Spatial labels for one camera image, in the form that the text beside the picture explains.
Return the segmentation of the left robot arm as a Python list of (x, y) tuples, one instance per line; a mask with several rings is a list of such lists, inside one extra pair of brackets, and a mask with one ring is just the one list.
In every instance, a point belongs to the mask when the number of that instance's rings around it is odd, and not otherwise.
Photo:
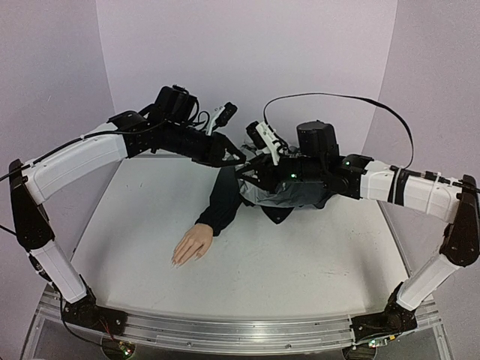
[(245, 162), (245, 156), (219, 133), (236, 114), (228, 102), (205, 122), (200, 102), (185, 88), (164, 86), (154, 103), (113, 116), (94, 130), (23, 163), (15, 160), (5, 179), (10, 186), (14, 234), (36, 272), (72, 305), (73, 317), (87, 328), (98, 325), (101, 310), (88, 299), (86, 282), (56, 242), (44, 203), (63, 188), (110, 164), (144, 152), (165, 151), (212, 168)]

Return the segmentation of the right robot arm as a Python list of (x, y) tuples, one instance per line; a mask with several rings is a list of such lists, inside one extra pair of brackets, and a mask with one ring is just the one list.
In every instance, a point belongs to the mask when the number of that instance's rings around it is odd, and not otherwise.
[(286, 182), (320, 183), (332, 193), (376, 200), (432, 215), (447, 226), (438, 253), (393, 294), (393, 308), (413, 312), (461, 267), (479, 258), (479, 189), (469, 175), (445, 178), (359, 154), (342, 156), (331, 124), (298, 125), (299, 151), (291, 153), (265, 123), (247, 126), (259, 153), (238, 170), (240, 179), (265, 191)]

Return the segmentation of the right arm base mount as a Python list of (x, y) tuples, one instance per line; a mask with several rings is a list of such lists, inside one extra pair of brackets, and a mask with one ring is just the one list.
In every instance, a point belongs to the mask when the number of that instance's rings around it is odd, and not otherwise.
[(398, 286), (388, 297), (385, 308), (376, 313), (357, 315), (351, 319), (353, 345), (366, 344), (368, 341), (401, 335), (417, 328), (416, 311), (407, 310), (397, 303)]

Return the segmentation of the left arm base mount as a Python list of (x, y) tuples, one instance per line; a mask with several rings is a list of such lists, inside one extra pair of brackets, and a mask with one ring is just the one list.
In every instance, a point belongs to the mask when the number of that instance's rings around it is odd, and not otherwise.
[[(122, 310), (97, 305), (96, 298), (90, 293), (75, 303), (69, 303), (60, 296), (61, 322), (67, 332), (76, 339), (100, 348), (108, 359), (129, 359), (133, 350), (116, 336), (123, 335), (128, 315)], [(100, 340), (89, 340), (74, 332), (69, 325), (82, 329), (102, 332), (105, 337)]]

